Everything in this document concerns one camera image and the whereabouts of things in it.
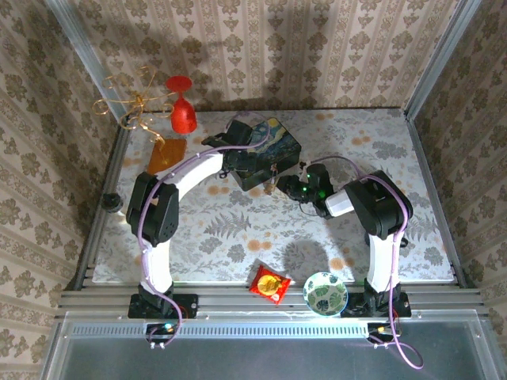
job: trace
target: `red packet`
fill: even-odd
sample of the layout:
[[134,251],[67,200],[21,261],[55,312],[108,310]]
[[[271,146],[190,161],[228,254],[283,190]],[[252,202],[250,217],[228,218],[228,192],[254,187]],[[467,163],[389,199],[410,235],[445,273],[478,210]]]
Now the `red packet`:
[[278,305],[284,299],[290,284],[290,279],[277,275],[261,265],[252,285],[250,285],[250,291]]

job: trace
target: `wallpaper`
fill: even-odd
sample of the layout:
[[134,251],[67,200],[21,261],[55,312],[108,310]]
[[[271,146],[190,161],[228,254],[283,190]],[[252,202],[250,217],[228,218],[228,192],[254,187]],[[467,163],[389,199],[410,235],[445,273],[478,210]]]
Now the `wallpaper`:
[[507,357],[507,2],[485,0],[416,118],[466,274]]
[[0,378],[35,378],[116,128],[44,2],[0,1]]
[[72,0],[121,86],[192,78],[198,110],[400,107],[456,0]]

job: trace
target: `ceramic bowl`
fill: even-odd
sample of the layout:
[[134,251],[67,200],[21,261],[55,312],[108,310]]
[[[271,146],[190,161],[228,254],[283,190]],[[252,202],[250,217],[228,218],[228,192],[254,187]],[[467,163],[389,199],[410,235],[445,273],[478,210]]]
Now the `ceramic bowl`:
[[319,272],[305,282],[303,297],[311,311],[330,317],[343,311],[349,300],[349,293],[335,275]]

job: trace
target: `table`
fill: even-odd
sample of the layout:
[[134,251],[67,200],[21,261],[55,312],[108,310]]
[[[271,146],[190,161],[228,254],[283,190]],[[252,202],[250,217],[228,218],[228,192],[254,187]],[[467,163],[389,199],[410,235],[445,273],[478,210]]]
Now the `table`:
[[[198,113],[198,129],[187,137],[185,157],[206,149],[200,141],[223,131],[234,112]],[[398,109],[271,111],[301,144],[302,160],[342,154],[366,171],[383,170],[414,206],[406,231],[407,248],[400,252],[404,283],[455,282],[433,208],[407,129]],[[250,116],[250,125],[261,121]],[[153,128],[165,137],[167,119]],[[135,178],[146,167],[153,143],[141,131],[131,134],[117,191],[126,211]],[[346,163],[326,161],[338,188],[350,181]],[[292,168],[286,173],[298,173]],[[369,248],[364,229],[352,212],[326,221],[280,193],[264,193],[262,185],[243,192],[232,176],[207,178],[180,203],[180,220],[171,241],[170,268],[182,283],[248,283],[259,263],[265,263],[296,283],[313,273],[330,271],[344,281],[362,281],[368,272]],[[130,226],[109,215],[100,241],[95,283],[134,283],[140,279],[140,252]]]

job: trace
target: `gold wire sculpture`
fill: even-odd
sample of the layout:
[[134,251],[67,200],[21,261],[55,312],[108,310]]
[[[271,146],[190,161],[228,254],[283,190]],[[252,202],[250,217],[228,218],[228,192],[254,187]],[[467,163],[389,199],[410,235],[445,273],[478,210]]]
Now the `gold wire sculpture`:
[[[151,101],[159,101],[161,99],[169,98],[171,95],[174,95],[176,93],[165,93],[158,97],[151,97],[149,96],[149,91],[151,89],[151,85],[153,84],[155,75],[157,74],[157,70],[152,66],[142,66],[137,71],[136,74],[140,77],[146,77],[148,74],[151,74],[150,81],[148,82],[148,86],[142,93],[139,91],[134,90],[130,84],[128,83],[128,80],[125,78],[124,75],[118,74],[118,75],[111,75],[107,78],[104,78],[102,81],[102,86],[106,89],[112,89],[114,87],[117,87],[119,84],[123,84],[125,87],[127,87],[127,92],[133,95],[133,98],[128,101],[117,101],[114,99],[106,99],[102,98],[93,103],[92,105],[92,111],[96,115],[106,115],[110,109],[109,109],[109,103],[120,103],[122,105],[131,105],[130,110],[128,110],[122,117],[120,117],[120,120],[118,120],[118,123],[123,129],[127,130],[134,130],[137,127],[141,127],[144,131],[147,131],[151,133],[153,136],[153,139],[151,140],[155,145],[158,145],[158,148],[161,150],[163,145],[166,143],[164,138],[153,129],[150,128],[150,124],[154,122],[153,116],[143,117],[143,114],[146,112],[151,112],[151,110],[148,108],[148,103]],[[162,105],[162,111],[165,113],[164,116],[154,116],[157,118],[169,118],[171,113],[173,113],[174,106],[170,102],[169,99],[167,99],[163,105]]]

